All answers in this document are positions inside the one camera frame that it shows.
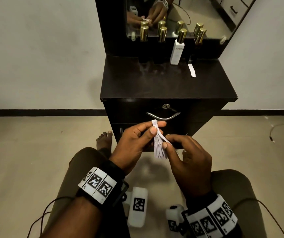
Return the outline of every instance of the wire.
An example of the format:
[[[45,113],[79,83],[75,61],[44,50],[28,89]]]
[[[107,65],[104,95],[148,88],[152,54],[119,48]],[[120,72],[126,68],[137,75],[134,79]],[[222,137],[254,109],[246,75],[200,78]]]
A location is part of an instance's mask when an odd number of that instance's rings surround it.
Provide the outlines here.
[[[190,25],[191,24],[191,18],[189,17],[189,15],[188,15],[188,13],[187,13],[187,11],[185,11],[184,10],[184,8],[183,7],[181,7],[181,6],[179,6],[178,4],[175,4],[175,3],[173,3],[174,5],[176,5],[176,6],[178,6],[179,8],[181,8],[186,14],[187,14],[187,16],[188,16],[188,18],[189,18],[189,23],[186,23],[186,25]]]
[[[58,197],[58,198],[56,198],[55,200],[52,200],[52,201],[46,206],[46,208],[45,208],[45,210],[44,210],[44,212],[43,212],[43,215],[42,215],[42,217],[41,217],[41,219],[42,219],[42,221],[41,221],[41,235],[42,235],[42,232],[43,232],[43,220],[44,220],[44,216],[45,216],[45,213],[46,213],[47,208],[48,208],[53,202],[55,202],[55,201],[57,201],[57,200],[61,200],[61,199],[71,199],[71,200],[73,200],[74,197],[70,197],[70,196]]]
[[[244,202],[246,201],[258,201],[260,204],[263,205],[264,208],[266,208],[266,210],[269,212],[269,214],[272,216],[272,218],[274,219],[275,223],[279,226],[280,230],[282,231],[283,235],[284,235],[284,231],[282,229],[282,227],[279,225],[279,223],[277,222],[277,220],[275,219],[275,217],[272,215],[272,213],[269,211],[269,209],[266,207],[265,204],[263,204],[260,200],[256,199],[256,198],[246,198],[246,199],[243,199],[241,201],[239,201],[237,204],[235,204],[233,207],[232,207],[232,211],[235,210],[237,207],[239,207],[239,205],[243,204]]]
[[[275,143],[275,141],[274,141],[274,139],[273,139],[272,136],[271,136],[272,131],[274,130],[275,127],[282,126],[282,125],[284,125],[284,123],[282,123],[282,124],[277,124],[277,125],[274,125],[274,126],[272,125],[272,128],[270,129],[269,137],[270,137],[270,140],[271,140],[273,143]]]
[[[31,233],[31,230],[32,230],[33,225],[34,225],[37,221],[39,221],[42,217],[43,217],[43,216],[41,216],[40,218],[38,218],[36,221],[33,222],[33,224],[31,225],[31,228],[30,228],[30,230],[29,230],[29,232],[28,232],[27,238],[29,238],[29,236],[30,236],[30,233]]]

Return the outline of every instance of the reflected drawer handle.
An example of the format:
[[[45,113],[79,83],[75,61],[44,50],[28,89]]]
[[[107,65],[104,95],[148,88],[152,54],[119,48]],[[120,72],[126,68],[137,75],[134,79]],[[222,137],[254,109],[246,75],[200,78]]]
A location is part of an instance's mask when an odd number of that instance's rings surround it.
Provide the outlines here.
[[[158,116],[155,116],[155,115],[154,115],[154,114],[152,114],[152,113],[146,113],[146,114],[148,114],[149,116],[151,116],[151,117],[155,118],[156,120],[167,121],[167,120],[170,120],[170,119],[172,119],[172,118],[176,117],[177,115],[179,115],[179,114],[180,114],[180,112],[178,112],[178,113],[174,114],[173,116],[171,116],[171,117],[169,117],[169,118],[167,118],[167,119],[162,119],[162,118],[160,118],[160,117],[158,117]]]
[[[233,6],[231,6],[230,9],[231,9],[235,14],[238,13],[238,12],[235,11],[235,9],[233,9]]]

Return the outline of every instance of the silver curved handle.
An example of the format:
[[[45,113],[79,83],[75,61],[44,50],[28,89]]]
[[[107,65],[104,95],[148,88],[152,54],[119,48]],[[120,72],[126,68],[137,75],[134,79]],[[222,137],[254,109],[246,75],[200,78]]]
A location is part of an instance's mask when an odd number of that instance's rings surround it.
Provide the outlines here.
[[[177,115],[179,115],[179,114],[180,114],[180,112],[178,112],[178,113],[174,114],[173,116],[171,116],[171,117],[169,117],[169,118],[167,118],[167,119],[160,118],[160,117],[158,117],[158,116],[155,116],[155,115],[154,115],[154,114],[152,114],[152,113],[146,113],[146,114],[148,114],[149,116],[151,116],[151,117],[153,117],[153,118],[155,118],[155,119],[157,119],[157,120],[167,121],[167,120],[170,120],[170,119],[172,119],[172,118],[176,117]]]

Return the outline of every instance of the black tabletop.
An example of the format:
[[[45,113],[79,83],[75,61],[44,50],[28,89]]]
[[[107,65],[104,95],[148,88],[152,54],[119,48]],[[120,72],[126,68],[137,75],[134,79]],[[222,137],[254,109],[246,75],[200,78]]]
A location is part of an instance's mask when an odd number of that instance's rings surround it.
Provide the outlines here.
[[[238,99],[218,60],[197,60],[193,66],[195,78],[182,60],[171,65],[106,56],[100,98]]]

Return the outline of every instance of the white wall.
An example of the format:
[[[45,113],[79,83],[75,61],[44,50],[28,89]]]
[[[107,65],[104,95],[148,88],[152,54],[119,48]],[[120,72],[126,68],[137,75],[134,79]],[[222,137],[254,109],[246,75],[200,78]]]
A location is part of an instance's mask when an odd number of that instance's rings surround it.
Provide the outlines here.
[[[0,0],[0,109],[98,109],[95,0]]]
[[[224,109],[284,109],[284,0],[256,0],[219,60],[239,97]]]

